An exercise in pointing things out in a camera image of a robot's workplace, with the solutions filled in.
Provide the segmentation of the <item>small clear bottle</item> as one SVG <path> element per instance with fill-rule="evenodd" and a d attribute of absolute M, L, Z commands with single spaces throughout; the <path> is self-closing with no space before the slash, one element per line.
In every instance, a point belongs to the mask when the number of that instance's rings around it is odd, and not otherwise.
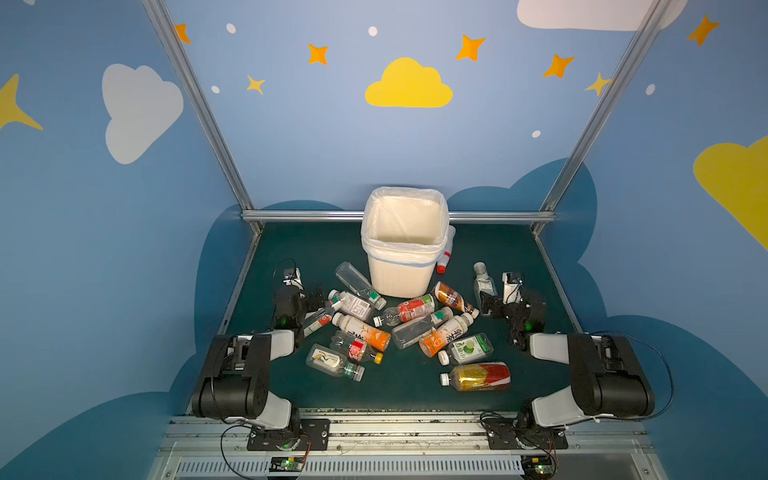
<path fill-rule="evenodd" d="M 487 266 L 484 262 L 476 262 L 473 265 L 475 279 L 473 291 L 476 297 L 476 307 L 480 311 L 481 300 L 483 296 L 498 296 L 493 279 L 487 272 Z"/>

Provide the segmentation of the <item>square clear bottle green cap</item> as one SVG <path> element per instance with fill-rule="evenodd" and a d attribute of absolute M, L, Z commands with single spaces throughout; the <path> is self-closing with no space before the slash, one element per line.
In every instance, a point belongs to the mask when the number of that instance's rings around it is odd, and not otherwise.
<path fill-rule="evenodd" d="M 360 382 L 365 368 L 350 361 L 341 353 L 319 344 L 313 344 L 306 357 L 306 364 L 332 377 L 344 377 Z"/>

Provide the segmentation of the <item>small red label bottle yellow cap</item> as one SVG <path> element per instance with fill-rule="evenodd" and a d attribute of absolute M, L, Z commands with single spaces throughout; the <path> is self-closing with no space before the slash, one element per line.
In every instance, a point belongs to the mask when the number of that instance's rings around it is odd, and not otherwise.
<path fill-rule="evenodd" d="M 336 331 L 331 337 L 330 347 L 357 363 L 373 362 L 380 365 L 384 358 L 383 354 L 368 342 L 342 330 Z"/>

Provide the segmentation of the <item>orange white milk tea bottle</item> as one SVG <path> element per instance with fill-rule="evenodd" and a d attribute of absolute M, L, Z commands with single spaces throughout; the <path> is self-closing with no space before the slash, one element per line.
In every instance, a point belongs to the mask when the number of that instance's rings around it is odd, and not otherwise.
<path fill-rule="evenodd" d="M 447 320 L 433 333 L 419 340 L 422 353 L 428 358 L 434 357 L 448 344 L 466 334 L 474 321 L 475 317 L 470 313 L 463 313 Z"/>

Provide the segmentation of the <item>orange label bottle white cap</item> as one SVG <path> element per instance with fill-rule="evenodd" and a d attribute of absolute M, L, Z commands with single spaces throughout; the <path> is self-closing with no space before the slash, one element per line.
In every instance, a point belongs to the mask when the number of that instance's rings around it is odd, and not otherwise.
<path fill-rule="evenodd" d="M 380 330 L 352 315 L 336 313 L 332 317 L 332 324 L 340 330 L 366 341 L 373 348 L 381 352 L 388 348 L 391 340 L 391 335 L 388 332 Z"/>

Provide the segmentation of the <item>clear bottle green band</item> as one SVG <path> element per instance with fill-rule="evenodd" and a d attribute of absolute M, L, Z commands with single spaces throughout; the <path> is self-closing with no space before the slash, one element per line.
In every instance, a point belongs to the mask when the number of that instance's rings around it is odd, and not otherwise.
<path fill-rule="evenodd" d="M 392 340 L 398 349 L 405 349 L 434 332 L 453 316 L 454 312 L 450 307 L 443 307 L 430 315 L 402 323 L 392 330 Z"/>

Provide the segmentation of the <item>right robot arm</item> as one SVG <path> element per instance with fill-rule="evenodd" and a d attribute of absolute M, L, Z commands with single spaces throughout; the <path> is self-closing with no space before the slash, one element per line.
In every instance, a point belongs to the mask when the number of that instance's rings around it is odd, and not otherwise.
<path fill-rule="evenodd" d="M 616 334 L 546 333 L 546 304 L 532 297 L 479 294 L 480 312 L 503 319 L 513 346 L 529 356 L 569 367 L 565 388 L 523 404 L 519 432 L 554 431 L 597 421 L 639 421 L 654 415 L 652 387 L 630 340 Z"/>

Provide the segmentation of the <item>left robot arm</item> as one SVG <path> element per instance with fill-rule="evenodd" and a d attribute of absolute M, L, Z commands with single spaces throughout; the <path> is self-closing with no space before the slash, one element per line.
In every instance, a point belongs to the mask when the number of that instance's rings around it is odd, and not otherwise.
<path fill-rule="evenodd" d="M 267 433 L 298 435 L 298 410 L 270 391 L 270 367 L 274 360 L 299 349 L 309 315 L 324 304 L 322 293 L 319 287 L 305 293 L 296 285 L 283 285 L 273 297 L 270 330 L 215 336 L 192 395 L 193 415 L 242 422 Z"/>

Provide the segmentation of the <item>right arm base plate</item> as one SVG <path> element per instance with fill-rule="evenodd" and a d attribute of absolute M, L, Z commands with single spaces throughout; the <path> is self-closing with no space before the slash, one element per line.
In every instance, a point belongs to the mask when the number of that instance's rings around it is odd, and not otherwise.
<path fill-rule="evenodd" d="M 516 419 L 486 416 L 479 420 L 491 450 L 565 450 L 564 429 L 523 426 Z"/>

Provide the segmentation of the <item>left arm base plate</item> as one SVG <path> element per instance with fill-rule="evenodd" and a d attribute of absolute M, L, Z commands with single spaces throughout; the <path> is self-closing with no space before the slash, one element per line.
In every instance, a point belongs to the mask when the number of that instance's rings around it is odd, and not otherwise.
<path fill-rule="evenodd" d="M 326 451 L 331 422 L 327 418 L 293 419 L 286 429 L 253 427 L 248 435 L 248 451 Z"/>

